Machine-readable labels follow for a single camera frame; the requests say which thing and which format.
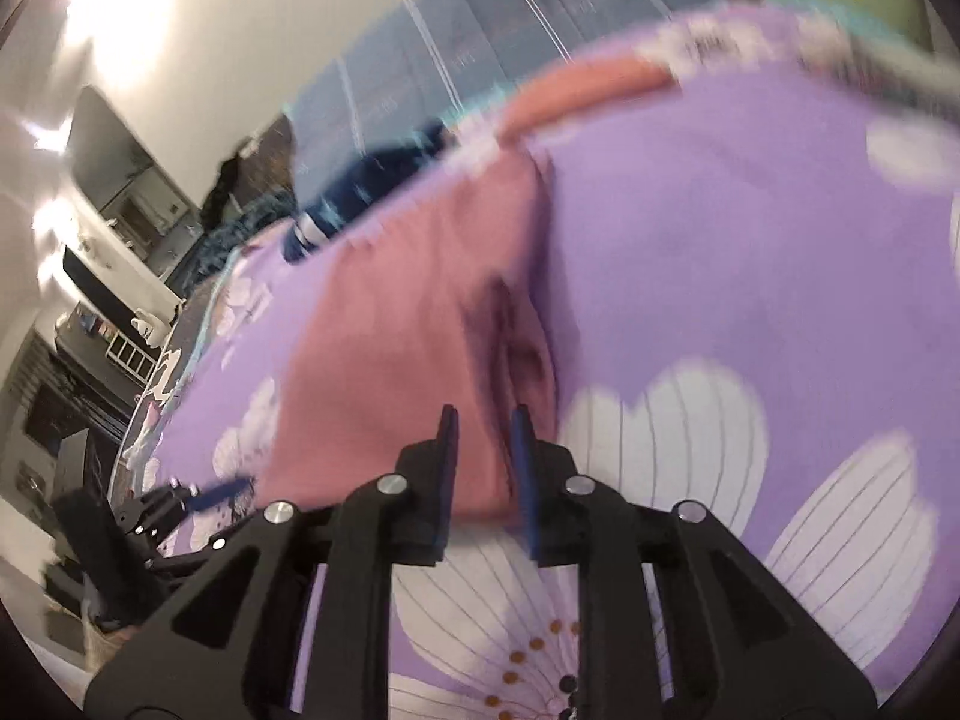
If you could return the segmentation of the dusty pink garment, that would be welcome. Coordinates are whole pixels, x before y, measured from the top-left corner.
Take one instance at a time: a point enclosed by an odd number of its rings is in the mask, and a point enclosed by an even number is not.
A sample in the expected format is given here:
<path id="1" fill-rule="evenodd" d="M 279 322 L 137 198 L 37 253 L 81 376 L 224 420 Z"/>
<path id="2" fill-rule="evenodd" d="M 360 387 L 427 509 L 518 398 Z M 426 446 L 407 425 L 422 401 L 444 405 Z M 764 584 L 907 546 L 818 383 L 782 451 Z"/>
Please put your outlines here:
<path id="1" fill-rule="evenodd" d="M 436 177 L 335 244 L 313 316 L 281 379 L 259 504 L 315 509 L 389 473 L 398 452 L 459 415 L 452 513 L 509 520 L 509 423 L 524 405 L 556 433 L 556 379 L 532 299 L 553 166 L 506 149 Z"/>

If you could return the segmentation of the dark teal patterned blanket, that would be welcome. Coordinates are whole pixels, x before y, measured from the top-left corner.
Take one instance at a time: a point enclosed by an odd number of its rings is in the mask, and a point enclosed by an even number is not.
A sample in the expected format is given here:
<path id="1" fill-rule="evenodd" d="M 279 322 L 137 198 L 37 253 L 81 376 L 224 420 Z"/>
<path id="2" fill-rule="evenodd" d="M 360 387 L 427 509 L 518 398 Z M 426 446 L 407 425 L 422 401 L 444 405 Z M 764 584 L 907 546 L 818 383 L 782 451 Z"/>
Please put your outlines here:
<path id="1" fill-rule="evenodd" d="M 226 216 L 228 200 L 226 193 L 213 192 L 200 210 L 203 236 L 181 280 L 184 299 L 189 298 L 199 284 L 218 275 L 233 250 L 247 244 L 268 226 L 290 218 L 298 208 L 295 195 L 286 188 L 260 195 L 231 218 Z"/>

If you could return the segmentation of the black garment on headboard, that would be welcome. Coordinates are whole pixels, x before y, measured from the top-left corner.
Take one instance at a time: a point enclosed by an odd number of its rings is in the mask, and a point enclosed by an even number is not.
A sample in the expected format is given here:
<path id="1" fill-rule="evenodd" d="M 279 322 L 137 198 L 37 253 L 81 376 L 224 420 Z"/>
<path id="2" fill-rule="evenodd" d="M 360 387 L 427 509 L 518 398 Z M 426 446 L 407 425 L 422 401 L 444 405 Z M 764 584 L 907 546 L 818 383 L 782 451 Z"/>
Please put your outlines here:
<path id="1" fill-rule="evenodd" d="M 205 234 L 210 234 L 241 214 L 257 179 L 254 164 L 256 146 L 254 138 L 244 138 L 236 145 L 233 154 L 218 166 L 215 183 L 200 207 L 199 220 Z"/>

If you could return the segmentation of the purple floral bedsheet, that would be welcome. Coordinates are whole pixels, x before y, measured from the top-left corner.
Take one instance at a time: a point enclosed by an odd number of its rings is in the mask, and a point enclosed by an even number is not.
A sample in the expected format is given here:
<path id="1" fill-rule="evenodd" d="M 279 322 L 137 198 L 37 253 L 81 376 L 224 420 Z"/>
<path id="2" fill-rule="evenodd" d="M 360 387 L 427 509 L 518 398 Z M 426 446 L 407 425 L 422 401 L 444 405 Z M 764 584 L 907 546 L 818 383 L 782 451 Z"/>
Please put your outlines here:
<path id="1" fill-rule="evenodd" d="M 853 46 L 813 13 L 690 13 L 599 46 L 662 60 L 675 91 L 513 149 L 553 166 L 532 277 L 553 437 L 635 504 L 701 500 L 889 699 L 958 598 L 958 130 L 822 67 Z M 329 250 L 501 151 L 421 172 L 302 262 L 269 242 L 208 283 L 205 340 L 169 346 L 117 488 L 247 475 L 257 495 Z M 436 700 L 477 697 L 495 656 L 542 639 L 487 700 L 527 717 L 573 652 L 571 587 L 535 577 L 509 520 L 460 520 L 451 565 L 405 574 L 398 611 Z"/>

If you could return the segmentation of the navy star-patterned fleece garment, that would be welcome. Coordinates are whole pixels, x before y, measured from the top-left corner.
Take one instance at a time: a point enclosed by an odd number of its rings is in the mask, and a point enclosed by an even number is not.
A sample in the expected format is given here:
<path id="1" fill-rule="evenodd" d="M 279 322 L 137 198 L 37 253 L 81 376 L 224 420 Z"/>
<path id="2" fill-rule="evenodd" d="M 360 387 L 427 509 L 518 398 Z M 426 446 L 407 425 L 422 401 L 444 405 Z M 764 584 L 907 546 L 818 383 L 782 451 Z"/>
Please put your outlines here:
<path id="1" fill-rule="evenodd" d="M 356 158 L 319 192 L 317 199 L 299 210 L 283 238 L 283 260 L 295 265 L 322 249 L 438 160 L 451 143 L 448 127 L 441 119 L 431 119 L 403 142 L 378 146 Z"/>

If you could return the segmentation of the folded coral orange garment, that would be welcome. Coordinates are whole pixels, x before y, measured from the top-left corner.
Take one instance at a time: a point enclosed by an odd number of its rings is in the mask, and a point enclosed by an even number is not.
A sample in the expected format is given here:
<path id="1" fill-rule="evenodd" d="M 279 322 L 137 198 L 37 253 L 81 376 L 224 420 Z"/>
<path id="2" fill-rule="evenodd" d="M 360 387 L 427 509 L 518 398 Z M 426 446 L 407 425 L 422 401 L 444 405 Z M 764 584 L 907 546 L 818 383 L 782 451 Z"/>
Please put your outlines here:
<path id="1" fill-rule="evenodd" d="M 676 84 L 669 68 L 638 55 L 571 62 L 540 73 L 509 98 L 496 127 L 496 141 L 512 145 L 570 115 Z"/>

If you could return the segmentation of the blue plaid pillow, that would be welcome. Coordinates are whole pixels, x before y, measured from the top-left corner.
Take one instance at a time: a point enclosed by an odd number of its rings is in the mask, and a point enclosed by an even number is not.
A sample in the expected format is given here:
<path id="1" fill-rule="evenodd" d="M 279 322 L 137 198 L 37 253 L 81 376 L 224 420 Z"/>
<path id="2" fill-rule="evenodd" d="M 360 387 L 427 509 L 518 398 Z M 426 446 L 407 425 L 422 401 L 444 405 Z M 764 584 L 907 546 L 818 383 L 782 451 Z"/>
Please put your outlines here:
<path id="1" fill-rule="evenodd" d="M 288 107 L 301 203 L 358 154 L 452 119 L 615 32 L 713 0 L 402 0 Z"/>

